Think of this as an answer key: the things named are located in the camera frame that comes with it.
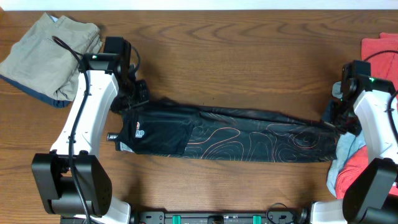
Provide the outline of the black printed jersey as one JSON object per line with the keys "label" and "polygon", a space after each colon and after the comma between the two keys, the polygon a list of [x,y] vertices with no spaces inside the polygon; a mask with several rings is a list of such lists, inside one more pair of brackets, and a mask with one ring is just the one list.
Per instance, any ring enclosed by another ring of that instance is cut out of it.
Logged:
{"label": "black printed jersey", "polygon": [[243,162],[324,162],[340,134],[318,121],[263,110],[151,101],[122,115],[116,150],[165,157]]}

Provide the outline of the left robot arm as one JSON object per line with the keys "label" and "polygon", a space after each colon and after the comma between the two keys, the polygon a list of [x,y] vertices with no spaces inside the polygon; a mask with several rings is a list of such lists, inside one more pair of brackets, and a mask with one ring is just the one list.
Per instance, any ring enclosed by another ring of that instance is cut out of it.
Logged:
{"label": "left robot arm", "polygon": [[149,101],[136,48],[122,37],[107,37],[101,53],[81,54],[60,38],[53,41],[78,62],[78,91],[67,121],[50,151],[36,153],[32,173],[44,209],[61,223],[133,223],[127,202],[113,196],[111,179],[98,157],[109,111],[122,113]]}

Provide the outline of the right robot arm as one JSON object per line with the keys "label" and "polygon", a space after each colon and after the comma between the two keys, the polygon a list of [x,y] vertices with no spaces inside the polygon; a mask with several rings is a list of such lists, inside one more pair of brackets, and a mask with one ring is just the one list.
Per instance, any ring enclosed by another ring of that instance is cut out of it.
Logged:
{"label": "right robot arm", "polygon": [[374,78],[369,62],[343,66],[342,98],[332,125],[355,133],[361,129],[368,166],[342,199],[315,202],[310,223],[397,223],[397,91],[390,80]]}

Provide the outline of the light blue shirt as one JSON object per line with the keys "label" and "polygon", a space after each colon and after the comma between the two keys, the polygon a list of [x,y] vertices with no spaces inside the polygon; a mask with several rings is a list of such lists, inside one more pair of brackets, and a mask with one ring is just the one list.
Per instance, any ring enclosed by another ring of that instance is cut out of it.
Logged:
{"label": "light blue shirt", "polygon": [[338,174],[343,170],[348,159],[366,145],[362,131],[358,135],[349,132],[341,134],[336,145],[336,159],[331,163],[328,171],[326,186],[330,193],[336,197],[336,180]]}

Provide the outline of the folded navy garment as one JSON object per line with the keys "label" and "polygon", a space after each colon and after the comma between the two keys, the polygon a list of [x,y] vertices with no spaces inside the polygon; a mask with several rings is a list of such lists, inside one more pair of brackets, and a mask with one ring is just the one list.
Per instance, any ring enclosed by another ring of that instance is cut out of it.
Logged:
{"label": "folded navy garment", "polygon": [[47,96],[45,94],[39,93],[35,90],[32,90],[14,80],[11,80],[10,78],[4,77],[2,75],[1,75],[1,79],[3,79],[5,82],[8,82],[12,86],[18,88],[22,92],[28,94],[29,96],[36,98],[36,99],[38,99],[48,105],[51,105],[55,108],[65,108],[71,103],[71,101],[67,101],[67,100],[55,100],[53,98],[50,98],[49,96]]}

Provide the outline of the red shirt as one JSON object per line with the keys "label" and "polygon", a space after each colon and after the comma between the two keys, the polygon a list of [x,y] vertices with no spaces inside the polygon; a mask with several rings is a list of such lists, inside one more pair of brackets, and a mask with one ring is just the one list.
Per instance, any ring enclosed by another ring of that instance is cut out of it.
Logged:
{"label": "red shirt", "polygon": [[[378,39],[361,41],[361,59],[371,64],[371,75],[393,82],[397,87],[397,34],[382,32]],[[342,199],[348,187],[368,166],[368,149],[363,146],[348,159],[336,180],[336,198]]]}

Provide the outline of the folded khaki shorts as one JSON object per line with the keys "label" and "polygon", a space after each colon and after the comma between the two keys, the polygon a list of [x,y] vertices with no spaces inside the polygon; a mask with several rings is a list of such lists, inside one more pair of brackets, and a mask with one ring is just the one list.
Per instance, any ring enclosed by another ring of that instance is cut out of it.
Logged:
{"label": "folded khaki shorts", "polygon": [[80,54],[98,53],[102,46],[100,29],[62,16],[56,21],[46,13],[1,62],[1,76],[52,100],[72,101],[78,88],[78,62],[53,36]]}

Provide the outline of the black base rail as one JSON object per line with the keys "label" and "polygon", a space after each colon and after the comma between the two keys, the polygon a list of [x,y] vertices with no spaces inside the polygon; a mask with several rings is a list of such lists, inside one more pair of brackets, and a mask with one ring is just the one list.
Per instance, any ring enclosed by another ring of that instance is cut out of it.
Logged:
{"label": "black base rail", "polygon": [[265,212],[132,212],[130,224],[303,224],[309,222],[307,208],[300,210],[282,203],[271,205]]}

